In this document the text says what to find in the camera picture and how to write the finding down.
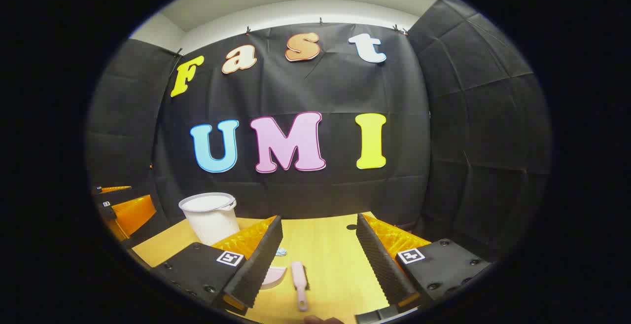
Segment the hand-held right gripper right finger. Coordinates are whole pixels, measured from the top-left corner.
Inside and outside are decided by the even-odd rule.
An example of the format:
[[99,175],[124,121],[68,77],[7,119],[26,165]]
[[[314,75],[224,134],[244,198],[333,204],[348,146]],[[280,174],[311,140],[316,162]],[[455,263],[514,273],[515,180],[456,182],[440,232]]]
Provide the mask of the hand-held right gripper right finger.
[[454,240],[429,242],[364,214],[357,216],[356,236],[388,305],[399,313],[453,297],[493,265]]

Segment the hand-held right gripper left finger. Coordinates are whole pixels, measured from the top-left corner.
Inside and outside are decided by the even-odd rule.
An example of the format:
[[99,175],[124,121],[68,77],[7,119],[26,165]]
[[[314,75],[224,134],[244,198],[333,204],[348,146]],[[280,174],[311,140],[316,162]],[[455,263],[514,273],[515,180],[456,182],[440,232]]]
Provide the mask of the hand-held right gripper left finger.
[[244,315],[254,307],[281,241],[281,216],[273,216],[213,246],[193,242],[150,273],[200,304]]

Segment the pink dustpan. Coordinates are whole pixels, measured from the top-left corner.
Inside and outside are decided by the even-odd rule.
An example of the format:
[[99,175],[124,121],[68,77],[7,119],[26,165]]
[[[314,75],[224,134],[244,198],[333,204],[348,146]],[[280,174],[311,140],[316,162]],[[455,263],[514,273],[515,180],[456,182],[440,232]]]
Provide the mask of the pink dustpan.
[[286,275],[286,266],[270,266],[260,290],[269,290],[279,286]]

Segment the pink small broom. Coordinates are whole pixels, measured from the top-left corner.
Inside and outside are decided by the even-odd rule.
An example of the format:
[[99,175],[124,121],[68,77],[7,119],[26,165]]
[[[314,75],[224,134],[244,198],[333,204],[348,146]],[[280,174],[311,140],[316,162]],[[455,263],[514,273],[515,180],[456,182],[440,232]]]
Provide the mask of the pink small broom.
[[291,277],[294,288],[297,292],[297,307],[299,311],[309,310],[306,292],[309,290],[309,282],[306,275],[306,268],[301,261],[291,262]]

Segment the white ribbed garbage bin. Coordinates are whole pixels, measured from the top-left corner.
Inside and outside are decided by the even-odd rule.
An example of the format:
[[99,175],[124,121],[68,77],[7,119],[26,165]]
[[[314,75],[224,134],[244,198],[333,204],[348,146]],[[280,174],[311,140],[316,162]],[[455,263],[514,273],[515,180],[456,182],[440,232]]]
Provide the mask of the white ribbed garbage bin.
[[207,246],[239,232],[235,206],[235,197],[228,193],[195,194],[178,203],[199,241]]

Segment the wooden desktop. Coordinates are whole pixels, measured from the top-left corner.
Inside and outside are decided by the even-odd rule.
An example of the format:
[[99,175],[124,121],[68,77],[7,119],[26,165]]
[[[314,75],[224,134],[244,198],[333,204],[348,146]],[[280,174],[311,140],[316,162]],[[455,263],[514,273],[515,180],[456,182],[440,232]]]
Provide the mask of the wooden desktop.
[[[288,268],[294,261],[303,263],[310,286],[307,315],[357,324],[356,315],[388,306],[355,231],[349,229],[356,221],[356,214],[282,219],[280,246],[287,254],[275,257],[272,265]],[[245,318],[262,324],[301,324],[304,316],[288,271],[280,285],[259,292]]]

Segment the black quilted wall cloth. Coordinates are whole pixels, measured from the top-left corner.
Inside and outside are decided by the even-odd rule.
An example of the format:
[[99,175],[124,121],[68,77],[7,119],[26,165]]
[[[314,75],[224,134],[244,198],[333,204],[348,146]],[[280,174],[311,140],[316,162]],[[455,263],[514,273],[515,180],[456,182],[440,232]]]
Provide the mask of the black quilted wall cloth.
[[99,78],[87,113],[86,168],[90,187],[130,186],[150,194],[167,225],[151,163],[156,123],[179,52],[127,39]]
[[409,37],[430,120],[417,231],[497,261],[525,236],[545,193],[552,153],[545,95],[514,43],[461,0],[436,0]]

